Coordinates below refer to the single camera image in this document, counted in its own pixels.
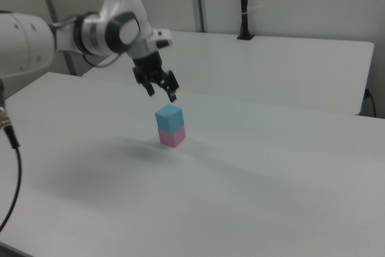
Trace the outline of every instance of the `connector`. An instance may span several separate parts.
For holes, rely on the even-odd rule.
[[[8,117],[7,112],[3,107],[0,107],[0,126],[6,128],[12,125],[11,119]]]
[[[11,143],[12,149],[20,147],[16,135],[13,131],[11,119],[8,117],[8,114],[3,107],[0,107],[0,127],[4,128],[5,134]]]

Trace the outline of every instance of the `pink cube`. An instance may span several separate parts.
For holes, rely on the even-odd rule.
[[[180,127],[173,134],[169,134],[161,129],[158,129],[158,132],[161,143],[170,147],[177,147],[186,137],[185,126]]]

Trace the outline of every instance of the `black cable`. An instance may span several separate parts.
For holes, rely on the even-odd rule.
[[[107,67],[107,66],[110,66],[112,65],[115,61],[118,60],[118,58],[121,56],[122,54],[118,54],[117,57],[115,57],[113,60],[111,60],[109,63],[106,63],[106,64],[103,64],[101,66],[98,66],[97,64],[93,64],[91,63],[88,59],[86,59],[85,55],[83,55],[83,59],[85,60],[86,63],[88,63],[90,66],[93,66],[93,67],[97,67],[97,68],[103,68],[103,67]]]
[[[19,197],[20,186],[22,183],[22,157],[20,155],[19,148],[17,147],[17,148],[15,148],[15,150],[16,150],[16,155],[17,155],[17,167],[18,167],[17,186],[16,186],[16,191],[14,192],[12,204],[10,206],[10,209],[8,210],[8,214],[7,214],[7,216],[5,216],[4,221],[0,225],[0,232],[3,230],[3,228],[5,227],[5,225],[8,222],[9,218],[12,215],[13,208],[16,204],[17,197]]]
[[[373,95],[372,95],[372,93],[371,93],[370,91],[368,92],[368,96],[369,96],[369,97],[371,98],[371,100],[372,100],[372,105],[373,105],[373,116],[376,117],[374,98],[373,98]]]

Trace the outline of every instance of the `cube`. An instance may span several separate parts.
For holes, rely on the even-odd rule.
[[[169,134],[184,126],[182,110],[174,105],[166,105],[155,113],[158,128]]]
[[[177,147],[186,137],[186,131],[184,126],[177,129],[172,134],[169,134],[161,129],[158,129],[158,131],[161,143],[166,144],[170,147]]]

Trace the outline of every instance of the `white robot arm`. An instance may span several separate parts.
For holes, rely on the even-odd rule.
[[[158,84],[173,102],[179,87],[172,71],[162,70],[158,49],[171,45],[168,29],[153,29],[141,0],[104,0],[100,12],[47,24],[41,18],[0,11],[0,77],[49,65],[55,52],[109,56],[127,53],[135,78],[149,95]]]

